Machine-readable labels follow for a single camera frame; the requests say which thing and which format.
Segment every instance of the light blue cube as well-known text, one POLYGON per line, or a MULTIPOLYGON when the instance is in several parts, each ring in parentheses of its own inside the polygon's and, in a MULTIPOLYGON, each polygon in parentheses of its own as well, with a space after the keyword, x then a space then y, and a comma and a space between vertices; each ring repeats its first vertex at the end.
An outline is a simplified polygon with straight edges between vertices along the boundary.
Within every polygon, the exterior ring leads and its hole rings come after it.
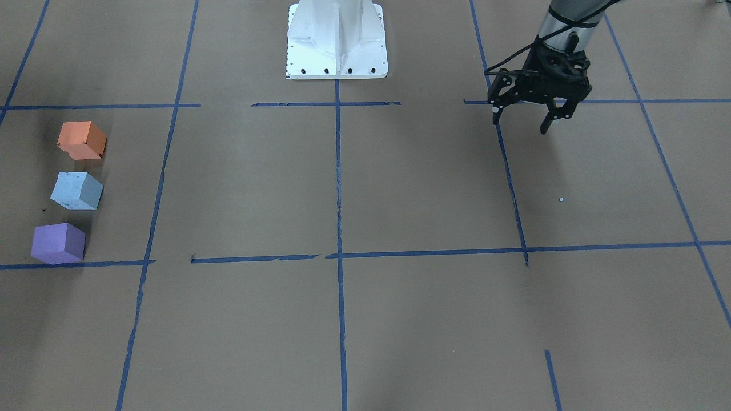
POLYGON ((50 199, 69 210, 96 210, 104 186, 88 173, 60 172, 50 199))

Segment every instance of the purple cube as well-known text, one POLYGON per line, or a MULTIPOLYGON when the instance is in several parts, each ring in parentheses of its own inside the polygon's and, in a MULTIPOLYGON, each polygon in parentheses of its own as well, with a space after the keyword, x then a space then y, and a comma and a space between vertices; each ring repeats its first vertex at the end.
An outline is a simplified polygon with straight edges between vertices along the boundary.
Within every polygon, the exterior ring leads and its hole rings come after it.
POLYGON ((85 239, 83 231, 67 222, 36 227, 31 256, 52 265, 81 261, 85 239))

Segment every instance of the black cable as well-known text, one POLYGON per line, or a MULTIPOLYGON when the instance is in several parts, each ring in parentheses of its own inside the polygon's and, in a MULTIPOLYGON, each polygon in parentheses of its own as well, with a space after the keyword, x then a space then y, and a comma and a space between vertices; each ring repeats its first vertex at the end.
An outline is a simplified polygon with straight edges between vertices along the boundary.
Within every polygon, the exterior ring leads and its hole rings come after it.
POLYGON ((524 48, 521 48, 518 51, 516 51, 510 57, 508 57, 507 59, 505 59, 503 61, 500 61, 498 64, 495 64, 494 66, 489 67, 487 70, 485 70, 485 75, 496 75, 496 74, 493 74, 492 73, 493 70, 495 70, 496 68, 502 66, 503 64, 507 63, 508 61, 513 60, 515 57, 518 57, 520 54, 523 54, 526 51, 530 50, 534 45, 536 45, 538 43, 541 43, 541 42, 544 42, 544 41, 546 41, 546 40, 548 40, 548 39, 550 39, 552 37, 556 37, 556 36, 558 36, 559 34, 565 32, 565 31, 569 31, 571 29, 576 28, 579 24, 581 24, 581 23, 589 20, 592 17, 595 17, 595 16, 603 13, 606 9, 609 8, 609 6, 611 6, 612 4, 615 4, 615 3, 619 3, 619 1, 620 0, 610 0, 608 3, 606 3, 604 6, 601 6, 597 11, 591 13, 590 15, 587 15, 585 17, 582 17, 578 21, 576 21, 574 23, 571 23, 568 26, 563 27, 562 29, 556 30, 553 33, 546 34, 543 37, 536 37, 536 39, 531 44, 527 45, 524 48))

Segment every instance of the wooden block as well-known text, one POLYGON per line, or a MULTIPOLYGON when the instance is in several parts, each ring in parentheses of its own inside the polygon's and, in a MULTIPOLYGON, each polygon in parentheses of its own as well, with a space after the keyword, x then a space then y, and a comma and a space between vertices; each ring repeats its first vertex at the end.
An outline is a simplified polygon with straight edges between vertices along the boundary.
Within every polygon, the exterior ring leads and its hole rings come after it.
POLYGON ((104 186, 88 173, 60 172, 50 199, 69 210, 96 210, 104 186))
POLYGON ((107 136, 91 121, 72 121, 61 126, 58 147, 74 160, 100 159, 107 136))
POLYGON ((36 227, 31 256, 54 265, 81 261, 85 240, 86 234, 67 222, 36 227))

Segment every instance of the orange cube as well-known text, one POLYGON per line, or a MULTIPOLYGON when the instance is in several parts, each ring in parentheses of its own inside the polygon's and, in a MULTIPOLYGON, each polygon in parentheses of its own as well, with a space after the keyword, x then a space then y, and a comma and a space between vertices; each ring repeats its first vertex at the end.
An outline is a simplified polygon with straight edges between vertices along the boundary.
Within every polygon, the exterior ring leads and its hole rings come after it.
POLYGON ((106 145, 107 136, 91 121, 73 121, 61 126, 58 147, 74 160, 100 159, 106 145))

